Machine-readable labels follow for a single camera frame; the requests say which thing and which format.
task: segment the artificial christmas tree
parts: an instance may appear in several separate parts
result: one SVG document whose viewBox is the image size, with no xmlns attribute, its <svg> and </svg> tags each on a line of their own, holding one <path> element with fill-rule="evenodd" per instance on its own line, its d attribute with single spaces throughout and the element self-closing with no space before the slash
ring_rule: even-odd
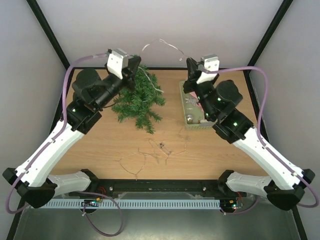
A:
<svg viewBox="0 0 320 240">
<path fill-rule="evenodd" d="M 147 133 L 155 132 L 152 119 L 159 122 L 162 117 L 151 110 L 153 104 L 165 105 L 163 91 L 158 86 L 157 77 L 148 73 L 148 68 L 140 65 L 135 75 L 135 89 L 123 88 L 119 97 L 115 98 L 112 110 L 118 114 L 118 121 L 136 119 L 137 129 L 145 129 Z"/>
</svg>

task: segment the purple cable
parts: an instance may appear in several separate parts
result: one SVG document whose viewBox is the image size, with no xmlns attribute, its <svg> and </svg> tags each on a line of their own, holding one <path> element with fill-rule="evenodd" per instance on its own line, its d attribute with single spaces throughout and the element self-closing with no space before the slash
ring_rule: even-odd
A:
<svg viewBox="0 0 320 240">
<path fill-rule="evenodd" d="M 314 188 L 307 183 L 306 180 L 304 180 L 301 176 L 299 176 L 297 173 L 295 173 L 295 171 L 293 171 L 276 153 L 274 153 L 270 148 L 268 148 L 267 144 L 263 141 L 262 139 L 262 135 L 261 135 L 261 121 L 262 121 L 262 114 L 265 108 L 265 104 L 267 101 L 267 96 L 268 96 L 268 92 L 269 92 L 269 81 L 268 81 L 268 77 L 266 75 L 266 73 L 259 67 L 256 66 L 243 66 L 243 67 L 236 67 L 236 68 L 228 68 L 228 69 L 222 69 L 222 70 L 218 70 L 218 71 L 209 71 L 207 69 L 205 69 L 204 67 L 199 68 L 202 72 L 206 73 L 206 74 L 222 74 L 222 73 L 228 73 L 228 72 L 233 72 L 233 71 L 243 71 L 243 70 L 256 70 L 258 72 L 260 72 L 263 77 L 264 77 L 264 96 L 262 99 L 262 103 L 261 103 L 261 107 L 260 107 L 260 111 L 259 111 L 259 115 L 258 115 L 258 123 L 257 123 L 257 137 L 259 139 L 259 141 L 261 142 L 261 144 L 265 147 L 265 149 L 272 155 L 275 157 L 275 159 L 277 159 L 286 169 L 288 169 L 288 171 L 296 176 L 301 182 L 303 182 L 310 190 L 310 192 L 313 194 L 314 198 L 315 198 L 315 203 L 312 205 L 306 205 L 306 204 L 302 204 L 302 203 L 298 203 L 297 205 L 300 207 L 304 207 L 304 208 L 315 208 L 319 205 L 319 197 L 317 196 L 316 191 L 314 190 Z"/>
<path fill-rule="evenodd" d="M 95 59 L 95 58 L 104 58 L 107 55 L 105 53 L 100 53 L 100 54 L 96 54 L 96 55 L 90 55 L 90 56 L 85 56 L 82 58 L 79 58 L 78 60 L 76 60 L 73 64 L 71 64 L 68 69 L 66 70 L 65 76 L 64 76 L 64 80 L 63 80 L 63 88 L 62 88 L 62 115 L 63 115 L 63 126 L 61 128 L 61 130 L 52 138 L 52 140 L 57 139 L 57 137 L 59 137 L 65 130 L 66 126 L 67 126 L 67 103 L 66 103 L 66 99 L 67 99 L 67 87 L 68 87 L 68 79 L 70 76 L 70 73 L 72 71 L 72 69 L 80 62 L 85 61 L 85 60 L 89 60 L 89 59 Z M 32 158 L 32 160 L 29 162 L 29 164 L 25 167 L 25 170 L 27 171 L 32 164 L 36 161 L 36 159 L 40 156 L 40 154 L 50 145 L 50 141 L 47 142 Z M 5 199 L 5 210 L 7 211 L 7 213 L 9 214 L 16 214 L 21 212 L 23 209 L 25 209 L 28 204 L 24 205 L 23 207 L 12 211 L 10 210 L 10 198 L 12 193 L 14 192 L 14 189 L 16 187 L 16 185 L 18 184 L 18 182 L 22 179 L 22 177 L 25 175 L 25 173 L 21 173 L 16 180 L 13 182 L 12 186 L 10 187 L 9 190 L 9 194 Z"/>
<path fill-rule="evenodd" d="M 251 211 L 251 210 L 258 204 L 258 202 L 259 202 L 259 197 L 257 196 L 257 197 L 255 198 L 255 201 L 254 201 L 253 205 L 252 205 L 251 207 L 249 207 L 248 209 L 246 209 L 246 210 L 243 210 L 243 211 L 240 211 L 240 212 L 225 212 L 222 208 L 221 208 L 220 210 L 221 210 L 221 212 L 222 212 L 224 215 L 228 215 L 228 216 L 230 216 L 230 215 L 245 214 L 245 213 Z"/>
<path fill-rule="evenodd" d="M 110 200 L 111 202 L 114 203 L 114 205 L 119 209 L 119 212 L 120 212 L 120 216 L 121 216 L 121 224 L 120 224 L 120 227 L 119 227 L 119 230 L 114 233 L 114 234 L 108 234 L 108 233 L 104 233 L 103 231 L 100 231 L 93 223 L 92 221 L 90 220 L 90 218 L 87 216 L 86 214 L 86 207 L 88 206 L 88 204 L 84 205 L 83 207 L 83 216 L 85 216 L 85 218 L 88 220 L 89 224 L 91 225 L 91 227 L 96 231 L 98 232 L 99 234 L 101 234 L 102 236 L 105 236 L 105 237 L 115 237 L 117 235 L 119 235 L 123 228 L 124 228 L 124 223 L 125 223 L 125 218 L 124 218 L 124 215 L 121 211 L 121 208 L 119 206 L 119 204 L 112 198 L 112 197 L 109 197 L 109 196 L 106 196 L 104 194 L 100 194 L 100 193 L 95 193 L 95 192 L 87 192 L 87 191 L 78 191 L 78 193 L 80 194 L 88 194 L 88 195 L 93 195 L 93 196 L 100 196 L 100 197 L 103 197 L 105 199 L 108 199 Z"/>
</svg>

